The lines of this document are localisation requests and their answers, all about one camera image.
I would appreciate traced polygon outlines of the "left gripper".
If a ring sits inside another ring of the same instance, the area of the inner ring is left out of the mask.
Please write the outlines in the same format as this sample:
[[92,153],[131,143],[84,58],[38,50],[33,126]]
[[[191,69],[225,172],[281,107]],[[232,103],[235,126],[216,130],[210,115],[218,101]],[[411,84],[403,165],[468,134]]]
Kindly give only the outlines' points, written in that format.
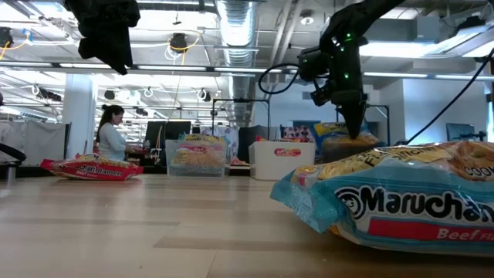
[[63,0],[63,4],[75,16],[83,37],[80,56],[96,58],[119,74],[127,74],[131,67],[129,28],[136,27],[140,20],[137,1]]

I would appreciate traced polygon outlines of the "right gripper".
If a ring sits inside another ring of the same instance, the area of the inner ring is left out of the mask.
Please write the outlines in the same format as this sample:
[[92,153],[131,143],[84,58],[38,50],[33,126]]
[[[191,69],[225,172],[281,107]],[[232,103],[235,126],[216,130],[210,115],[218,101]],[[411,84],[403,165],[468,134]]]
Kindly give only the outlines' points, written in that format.
[[331,39],[320,47],[321,70],[327,72],[328,77],[322,87],[314,82],[316,90],[311,93],[318,107],[328,102],[340,106],[350,138],[360,134],[366,111],[367,95],[363,90],[360,67],[360,47],[366,44],[367,39],[363,36],[347,36]]

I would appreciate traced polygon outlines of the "blue soy sauce ramen pack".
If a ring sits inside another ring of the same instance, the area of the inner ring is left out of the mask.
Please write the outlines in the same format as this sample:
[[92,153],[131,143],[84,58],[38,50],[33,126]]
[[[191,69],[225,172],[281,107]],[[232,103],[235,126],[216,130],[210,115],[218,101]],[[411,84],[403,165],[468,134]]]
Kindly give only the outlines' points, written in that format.
[[381,145],[364,124],[356,138],[352,139],[345,123],[318,123],[312,128],[316,146],[319,151],[329,151],[340,148],[373,148]]

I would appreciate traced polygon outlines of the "dotted patterned fabric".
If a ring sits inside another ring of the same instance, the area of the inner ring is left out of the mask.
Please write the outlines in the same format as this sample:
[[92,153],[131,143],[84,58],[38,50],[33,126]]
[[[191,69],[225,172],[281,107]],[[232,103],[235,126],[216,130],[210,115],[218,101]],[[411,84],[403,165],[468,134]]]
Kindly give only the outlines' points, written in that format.
[[315,142],[315,137],[311,129],[307,126],[300,127],[282,127],[281,128],[283,138],[297,139],[302,142]]

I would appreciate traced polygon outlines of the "black ceiling device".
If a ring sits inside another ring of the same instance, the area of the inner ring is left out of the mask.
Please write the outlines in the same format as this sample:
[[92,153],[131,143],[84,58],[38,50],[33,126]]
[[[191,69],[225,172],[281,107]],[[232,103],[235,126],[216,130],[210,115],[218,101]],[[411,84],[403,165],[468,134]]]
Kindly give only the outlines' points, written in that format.
[[175,53],[184,53],[188,51],[188,42],[184,33],[174,33],[169,40],[169,48]]
[[0,26],[0,48],[10,47],[13,44],[13,38],[11,35],[12,29],[9,27]]

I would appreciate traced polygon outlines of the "white pillar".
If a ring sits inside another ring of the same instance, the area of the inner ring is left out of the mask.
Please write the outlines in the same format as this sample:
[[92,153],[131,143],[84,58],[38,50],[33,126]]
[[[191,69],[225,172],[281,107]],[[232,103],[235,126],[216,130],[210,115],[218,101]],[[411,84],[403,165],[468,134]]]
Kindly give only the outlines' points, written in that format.
[[97,92],[97,84],[91,75],[66,75],[63,123],[70,126],[67,158],[93,152]]

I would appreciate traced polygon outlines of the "person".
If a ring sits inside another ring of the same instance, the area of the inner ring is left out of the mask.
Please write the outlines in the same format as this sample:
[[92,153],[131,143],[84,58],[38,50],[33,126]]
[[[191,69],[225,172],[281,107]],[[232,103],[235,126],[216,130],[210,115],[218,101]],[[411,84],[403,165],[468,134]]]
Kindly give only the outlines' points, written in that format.
[[134,151],[134,147],[116,129],[124,118],[124,108],[119,105],[103,105],[102,109],[103,114],[96,132],[98,154],[111,161],[124,161],[126,153]]

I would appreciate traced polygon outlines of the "black computer monitor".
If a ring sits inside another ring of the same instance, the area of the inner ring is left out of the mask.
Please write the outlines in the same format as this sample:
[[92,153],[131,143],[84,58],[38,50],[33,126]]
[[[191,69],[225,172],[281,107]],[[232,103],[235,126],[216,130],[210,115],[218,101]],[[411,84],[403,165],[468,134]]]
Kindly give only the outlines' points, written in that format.
[[144,140],[149,143],[150,149],[158,149],[164,138],[166,121],[149,121]]
[[168,121],[165,125],[165,135],[166,140],[177,140],[182,134],[189,134],[191,131],[190,121]]
[[475,128],[471,124],[446,124],[446,134],[448,141],[473,140],[475,138]]

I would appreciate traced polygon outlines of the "white plastic bin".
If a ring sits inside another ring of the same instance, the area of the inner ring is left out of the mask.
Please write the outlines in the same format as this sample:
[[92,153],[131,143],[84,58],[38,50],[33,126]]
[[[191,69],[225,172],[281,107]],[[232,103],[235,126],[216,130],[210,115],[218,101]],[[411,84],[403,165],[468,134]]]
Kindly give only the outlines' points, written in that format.
[[250,176],[277,181],[299,166],[313,165],[315,154],[314,143],[256,141],[249,146]]

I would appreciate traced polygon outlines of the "grey partition screen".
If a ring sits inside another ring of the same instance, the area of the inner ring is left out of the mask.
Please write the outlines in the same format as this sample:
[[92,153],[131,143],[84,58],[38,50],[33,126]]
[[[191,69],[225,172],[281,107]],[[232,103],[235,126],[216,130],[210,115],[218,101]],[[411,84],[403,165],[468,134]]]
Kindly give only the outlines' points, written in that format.
[[66,125],[37,121],[1,122],[0,143],[26,155],[23,166],[40,166],[44,159],[61,160],[66,150]]

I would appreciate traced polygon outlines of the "long linear ceiling light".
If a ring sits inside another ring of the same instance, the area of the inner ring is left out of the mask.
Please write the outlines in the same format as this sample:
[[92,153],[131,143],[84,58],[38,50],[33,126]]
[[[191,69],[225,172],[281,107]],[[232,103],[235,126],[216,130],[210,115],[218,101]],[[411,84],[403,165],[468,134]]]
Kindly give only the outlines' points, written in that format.
[[[106,64],[97,63],[44,63],[44,62],[23,62],[23,61],[0,61],[2,70],[45,70],[49,72],[95,72],[95,73],[115,73]],[[156,66],[156,65],[135,65],[127,68],[130,74],[165,74],[165,73],[232,73],[245,74],[248,76],[264,73],[264,68],[242,68],[242,67],[215,67],[215,66]],[[380,78],[405,78],[405,79],[430,79],[430,80],[470,80],[471,74],[454,73],[399,73],[399,72],[362,72],[365,77]]]

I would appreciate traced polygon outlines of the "rectangular grey air duct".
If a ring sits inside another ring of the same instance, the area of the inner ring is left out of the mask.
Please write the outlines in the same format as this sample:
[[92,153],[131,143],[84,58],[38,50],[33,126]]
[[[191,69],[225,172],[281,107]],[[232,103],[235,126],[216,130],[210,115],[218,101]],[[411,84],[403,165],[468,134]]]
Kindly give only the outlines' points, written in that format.
[[440,22],[437,17],[418,16],[414,19],[382,19],[379,21],[385,40],[402,42],[437,42]]

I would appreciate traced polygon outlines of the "black metal rig frame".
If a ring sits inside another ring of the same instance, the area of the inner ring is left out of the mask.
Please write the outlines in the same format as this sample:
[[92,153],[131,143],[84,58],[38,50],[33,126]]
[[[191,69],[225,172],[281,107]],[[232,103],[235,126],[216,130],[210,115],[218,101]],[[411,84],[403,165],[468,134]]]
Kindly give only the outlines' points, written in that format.
[[215,104],[217,102],[232,102],[232,103],[265,103],[267,105],[267,128],[268,128],[268,139],[270,139],[270,128],[271,128],[271,107],[270,100],[267,99],[245,99],[245,98],[231,98],[231,99],[213,99],[212,100],[212,109],[210,111],[211,114],[211,135],[215,135],[215,116],[217,110],[215,109]]

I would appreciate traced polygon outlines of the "wide silver air duct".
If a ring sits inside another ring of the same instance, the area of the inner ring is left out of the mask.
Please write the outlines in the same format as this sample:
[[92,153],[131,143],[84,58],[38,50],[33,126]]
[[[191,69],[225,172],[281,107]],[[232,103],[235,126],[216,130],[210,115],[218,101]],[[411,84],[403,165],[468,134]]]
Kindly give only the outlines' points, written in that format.
[[[215,0],[219,15],[219,29],[227,67],[252,68],[254,64],[255,16],[254,2],[241,0]],[[246,73],[230,73],[228,93],[231,99],[253,99],[250,77]],[[232,122],[240,127],[249,125],[252,115],[251,103],[233,103]]]

